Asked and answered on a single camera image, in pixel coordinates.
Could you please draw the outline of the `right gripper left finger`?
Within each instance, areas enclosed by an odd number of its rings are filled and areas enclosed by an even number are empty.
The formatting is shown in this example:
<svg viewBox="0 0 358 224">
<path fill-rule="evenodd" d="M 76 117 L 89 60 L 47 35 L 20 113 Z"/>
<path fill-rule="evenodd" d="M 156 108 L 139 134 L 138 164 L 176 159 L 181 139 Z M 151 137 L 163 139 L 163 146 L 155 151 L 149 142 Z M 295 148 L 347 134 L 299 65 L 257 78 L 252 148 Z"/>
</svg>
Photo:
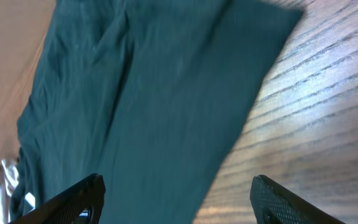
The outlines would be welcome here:
<svg viewBox="0 0 358 224">
<path fill-rule="evenodd" d="M 104 206 L 103 176 L 91 174 L 13 224 L 98 224 Z"/>
</svg>

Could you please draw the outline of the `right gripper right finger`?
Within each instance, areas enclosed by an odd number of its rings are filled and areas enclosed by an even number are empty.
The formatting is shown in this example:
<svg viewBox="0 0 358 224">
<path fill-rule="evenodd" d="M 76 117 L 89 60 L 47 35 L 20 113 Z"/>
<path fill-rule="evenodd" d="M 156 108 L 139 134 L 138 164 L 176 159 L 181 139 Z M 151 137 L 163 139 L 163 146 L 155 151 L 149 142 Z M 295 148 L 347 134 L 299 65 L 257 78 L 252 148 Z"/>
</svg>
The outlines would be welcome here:
<svg viewBox="0 0 358 224">
<path fill-rule="evenodd" d="M 266 175 L 252 179 L 250 202 L 258 224 L 344 224 Z"/>
</svg>

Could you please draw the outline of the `black Nike t-shirt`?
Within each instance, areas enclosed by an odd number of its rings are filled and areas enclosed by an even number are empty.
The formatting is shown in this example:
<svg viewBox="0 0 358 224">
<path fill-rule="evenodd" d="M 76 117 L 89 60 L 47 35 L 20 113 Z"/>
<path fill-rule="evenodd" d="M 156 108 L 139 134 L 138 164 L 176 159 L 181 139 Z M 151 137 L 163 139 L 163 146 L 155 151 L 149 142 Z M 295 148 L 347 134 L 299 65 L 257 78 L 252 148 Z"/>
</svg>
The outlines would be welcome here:
<svg viewBox="0 0 358 224">
<path fill-rule="evenodd" d="M 10 214 L 92 173 L 101 223 L 191 223 L 302 17 L 262 1 L 58 0 Z"/>
</svg>

